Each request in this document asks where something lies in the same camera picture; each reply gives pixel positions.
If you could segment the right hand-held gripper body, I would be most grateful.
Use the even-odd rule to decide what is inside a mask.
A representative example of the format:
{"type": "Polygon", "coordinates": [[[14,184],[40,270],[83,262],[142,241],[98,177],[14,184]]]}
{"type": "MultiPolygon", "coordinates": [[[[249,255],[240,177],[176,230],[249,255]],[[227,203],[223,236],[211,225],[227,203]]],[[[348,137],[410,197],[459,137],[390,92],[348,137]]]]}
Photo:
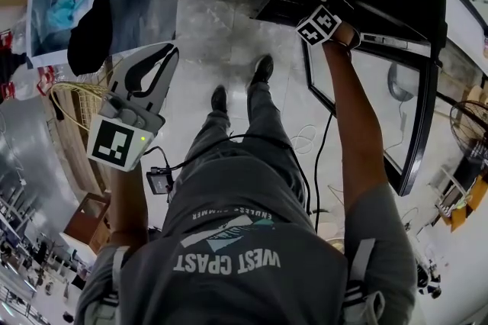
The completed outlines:
{"type": "Polygon", "coordinates": [[[315,46],[330,40],[342,20],[324,5],[320,5],[296,28],[298,36],[308,45],[315,46]]]}

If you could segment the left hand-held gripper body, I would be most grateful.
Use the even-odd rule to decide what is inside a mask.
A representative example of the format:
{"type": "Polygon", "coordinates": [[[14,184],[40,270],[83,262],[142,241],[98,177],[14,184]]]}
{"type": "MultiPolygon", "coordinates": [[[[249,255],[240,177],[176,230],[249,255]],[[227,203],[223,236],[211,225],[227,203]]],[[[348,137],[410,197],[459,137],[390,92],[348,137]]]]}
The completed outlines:
{"type": "Polygon", "coordinates": [[[124,172],[133,170],[165,119],[109,92],[91,118],[87,157],[124,172]]]}

